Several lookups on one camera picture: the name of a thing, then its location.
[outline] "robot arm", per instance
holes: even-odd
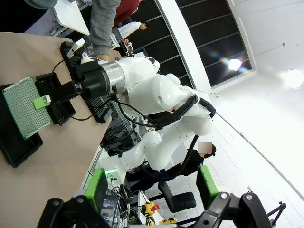
[[[197,96],[209,100],[208,96],[187,86],[181,86],[179,79],[173,74],[156,75],[153,64],[145,58],[130,57],[115,63],[102,63],[101,67],[108,70],[108,65],[115,64],[115,69],[123,72],[109,75],[115,81],[120,92],[120,99],[130,104],[144,115],[164,112],[174,108],[178,110],[190,97]],[[123,107],[130,116],[140,116],[131,108]],[[106,170],[117,169],[121,181],[126,171],[141,165],[146,159],[154,170],[165,168],[175,149],[193,135],[203,136],[213,129],[209,110],[197,102],[180,120],[174,122],[161,137],[158,132],[147,132],[142,140],[132,149],[123,153],[122,157],[113,156],[101,160],[101,167]]]
[[[81,57],[81,64],[70,71],[72,82],[50,93],[53,104],[77,95],[81,95],[84,100],[90,100],[115,90],[120,101],[136,108],[143,115],[174,108],[176,112],[169,123],[181,117],[177,114],[184,115],[164,132],[163,137],[157,132],[148,132],[134,148],[124,152],[122,157],[113,156],[102,161],[100,166],[106,170],[116,169],[121,181],[124,180],[126,171],[141,165],[145,159],[154,170],[165,168],[181,143],[194,134],[202,136],[212,130],[210,110],[201,102],[201,98],[208,101],[208,96],[201,91],[181,86],[180,80],[173,74],[159,75],[157,72],[160,64],[155,59],[138,55],[106,62],[88,57],[80,48],[77,53]],[[129,116],[140,116],[129,107],[123,106],[123,109]],[[158,126],[168,124],[167,120],[162,121],[163,124]]]

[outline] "black chair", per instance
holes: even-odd
[[[168,208],[172,213],[196,207],[196,201],[192,192],[186,192],[173,196],[165,181],[160,181],[158,183],[158,189],[163,194]]]

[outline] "hand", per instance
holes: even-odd
[[[100,60],[110,61],[110,58],[109,58],[108,55],[97,55],[95,57],[98,58],[98,59],[100,59]]]
[[[141,25],[139,26],[140,30],[146,30],[148,27],[146,25],[146,23],[141,23]]]

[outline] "red shirt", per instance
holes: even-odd
[[[114,25],[127,20],[129,16],[136,12],[138,4],[139,0],[121,0],[120,5],[116,9]]]

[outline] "ceiling light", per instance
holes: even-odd
[[[304,81],[303,72],[300,70],[288,70],[284,75],[285,86],[297,89]]]
[[[232,58],[229,61],[228,67],[229,67],[230,70],[237,71],[241,67],[242,63],[243,62],[241,60]]]

